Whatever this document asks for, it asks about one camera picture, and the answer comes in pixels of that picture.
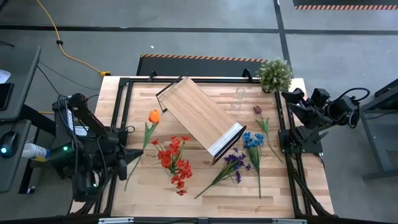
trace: glass cup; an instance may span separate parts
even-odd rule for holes
[[[243,95],[244,95],[244,88],[239,87],[236,89],[236,93],[234,95],[234,98],[232,99],[231,106],[233,108],[240,108],[242,105],[242,100],[243,100]]]

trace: gray floor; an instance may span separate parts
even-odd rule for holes
[[[277,23],[272,0],[42,0],[60,26],[270,28]],[[297,11],[291,0],[280,1],[286,29],[397,30],[397,11]],[[0,24],[49,25],[35,1],[12,0],[0,12]],[[187,54],[224,57],[282,57],[278,34],[186,32],[61,32],[65,50],[113,75],[136,73],[140,54]],[[101,77],[65,58],[52,31],[0,30],[0,40],[43,48],[41,61],[84,85],[99,88]],[[398,40],[387,35],[288,35],[295,77],[305,79],[309,93],[326,88],[337,97],[355,86],[372,92],[397,78]],[[87,90],[44,68],[64,95]],[[55,92],[37,72],[27,103],[50,111]],[[95,109],[95,100],[90,108]],[[398,222],[398,178],[363,182],[376,171],[361,124],[354,130],[334,127],[322,140],[326,176],[335,213],[346,218]],[[65,214],[70,205],[70,183],[50,170],[40,174],[33,195],[0,195],[0,219]],[[13,206],[7,206],[12,200]]]

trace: orange cable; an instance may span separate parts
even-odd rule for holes
[[[52,23],[52,26],[53,26],[54,29],[55,29],[55,33],[57,34],[57,40],[61,41],[61,37],[60,37],[60,34],[59,34],[59,32],[58,32],[57,26],[55,25],[54,21],[52,20],[52,18],[51,18],[51,16],[50,16],[49,12],[45,9],[45,7],[42,5],[42,3],[41,3],[39,0],[36,0],[36,1],[37,1],[37,3],[42,7],[42,9],[45,11],[45,13],[47,14],[47,16],[49,17],[49,19],[50,19],[50,21],[51,21],[51,23]],[[82,60],[79,60],[79,59],[77,59],[77,58],[74,58],[74,57],[68,55],[68,54],[65,53],[65,51],[63,50],[62,44],[58,44],[58,46],[60,47],[60,50],[62,51],[62,53],[63,53],[67,58],[72,59],[72,60],[74,60],[74,61],[77,61],[77,62],[80,62],[80,63],[82,63],[82,64],[84,64],[84,65],[89,66],[90,68],[92,68],[93,70],[95,70],[96,72],[98,72],[102,77],[104,77],[105,75],[110,74],[109,71],[106,71],[106,72],[99,71],[99,70],[96,69],[94,66],[90,65],[89,63],[84,62],[84,61],[82,61]]]

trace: orange and black striped tape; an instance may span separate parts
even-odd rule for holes
[[[301,10],[397,10],[398,6],[387,5],[366,5],[366,6],[331,6],[331,5],[301,5],[294,6],[295,9]]]
[[[212,56],[194,56],[194,55],[166,55],[166,54],[142,54],[141,57],[152,58],[186,58],[186,59],[202,59],[202,60],[229,60],[240,62],[264,62],[264,59],[256,58],[234,58],[234,57],[212,57]]]

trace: wooden tabletop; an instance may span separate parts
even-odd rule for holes
[[[116,92],[120,77],[104,77],[95,116],[105,126],[111,124]],[[167,84],[165,83],[135,83],[132,89],[130,110],[127,125],[133,125],[136,132],[130,134],[126,148],[142,148],[144,139],[144,123],[149,111],[160,109],[155,94]],[[261,133],[255,122],[258,115],[254,114],[253,107],[262,108],[262,116],[269,118],[270,142],[277,151],[283,164],[273,155],[268,145],[262,147],[261,158],[261,193],[258,196],[258,181],[255,170],[242,170],[242,182],[232,183],[224,180],[208,189],[203,195],[194,199],[218,174],[224,161],[211,165],[212,156],[195,139],[187,143],[183,159],[188,159],[192,165],[193,176],[186,180],[188,194],[177,195],[176,188],[170,183],[170,177],[159,164],[155,147],[148,145],[137,169],[124,191],[126,181],[118,180],[116,184],[112,216],[132,217],[246,217],[270,218],[293,217],[292,199],[290,196],[289,181],[284,156],[280,153],[278,130],[280,129],[277,105],[274,94],[265,94],[258,84],[230,84],[230,83],[199,83],[201,89],[215,100],[220,108],[224,109],[241,125],[246,125],[246,131]],[[238,109],[231,107],[231,100],[238,87],[244,87],[242,106]],[[301,78],[293,79],[291,90],[300,87],[305,92]],[[126,90],[123,92],[121,111],[118,125],[121,122]],[[289,128],[287,116],[285,123]],[[170,144],[173,135],[190,136],[190,133],[170,113],[165,112],[160,120],[152,139],[159,138],[161,145]],[[236,143],[239,153],[244,152],[242,140]],[[333,207],[326,181],[325,171],[319,158],[314,155],[302,156],[308,188],[326,210],[333,213]],[[128,166],[128,172],[134,167],[137,160]],[[300,208],[304,211],[301,191],[298,190]]]

